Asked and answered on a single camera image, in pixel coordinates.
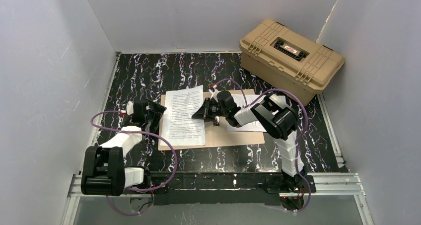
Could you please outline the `printed white paper sheet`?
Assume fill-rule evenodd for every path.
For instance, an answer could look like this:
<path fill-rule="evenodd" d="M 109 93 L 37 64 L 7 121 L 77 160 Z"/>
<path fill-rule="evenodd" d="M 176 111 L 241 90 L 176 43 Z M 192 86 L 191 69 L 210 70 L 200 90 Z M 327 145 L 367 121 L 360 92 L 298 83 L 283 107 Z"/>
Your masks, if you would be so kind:
<path fill-rule="evenodd" d="M 161 136 L 174 148 L 205 145 L 205 123 L 192 118 L 203 102 L 202 85 L 166 92 Z"/>

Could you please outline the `beige paper folder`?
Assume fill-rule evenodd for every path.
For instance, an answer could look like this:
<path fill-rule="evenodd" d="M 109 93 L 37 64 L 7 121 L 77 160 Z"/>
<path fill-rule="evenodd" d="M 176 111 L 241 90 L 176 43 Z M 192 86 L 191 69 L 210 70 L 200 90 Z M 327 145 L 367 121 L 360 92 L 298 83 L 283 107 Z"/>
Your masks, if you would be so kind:
<path fill-rule="evenodd" d="M 210 92 L 204 92 L 204 99 L 210 97 Z M 164 106 L 165 95 L 161 96 L 161 105 Z M 165 138 L 161 136 L 163 118 L 159 123 L 160 140 L 158 143 L 159 150 L 185 150 L 197 148 L 212 148 L 212 147 L 226 147 L 226 146 L 241 146 L 252 144 L 263 144 L 265 142 L 264 132 L 246 132 L 246 131 L 228 131 L 228 122 L 224 117 L 219 118 L 219 126 L 214 126 L 212 122 L 205 122 L 205 140 L 204 146 L 180 146 L 173 147 Z"/>

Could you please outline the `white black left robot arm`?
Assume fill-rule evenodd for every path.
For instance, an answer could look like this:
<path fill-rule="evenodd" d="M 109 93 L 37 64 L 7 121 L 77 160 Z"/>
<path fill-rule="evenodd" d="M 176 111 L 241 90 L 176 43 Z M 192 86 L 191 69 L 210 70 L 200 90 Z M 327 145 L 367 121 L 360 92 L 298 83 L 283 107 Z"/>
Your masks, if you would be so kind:
<path fill-rule="evenodd" d="M 159 122 L 166 107 L 145 99 L 129 101 L 124 110 L 123 127 L 99 146 L 85 151 L 81 178 L 84 195 L 120 196 L 126 188 L 145 184 L 146 168 L 125 167 L 125 157 L 143 139 L 143 133 L 158 132 Z"/>

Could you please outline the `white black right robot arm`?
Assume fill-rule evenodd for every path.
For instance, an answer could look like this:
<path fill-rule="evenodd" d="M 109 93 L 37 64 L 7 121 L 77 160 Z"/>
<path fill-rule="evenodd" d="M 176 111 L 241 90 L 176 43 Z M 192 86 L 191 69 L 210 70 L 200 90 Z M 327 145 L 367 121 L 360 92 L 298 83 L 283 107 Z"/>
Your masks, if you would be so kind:
<path fill-rule="evenodd" d="M 240 107 L 229 91 L 215 91 L 204 99 L 202 106 L 192 115 L 193 119 L 202 119 L 218 125 L 217 118 L 223 117 L 229 125 L 240 128 L 253 122 L 259 122 L 274 139 L 281 156 L 281 188 L 294 191 L 303 196 L 310 194 L 311 185 L 304 166 L 298 141 L 298 113 L 282 102 L 273 93 L 268 93 L 262 100 L 251 106 Z"/>

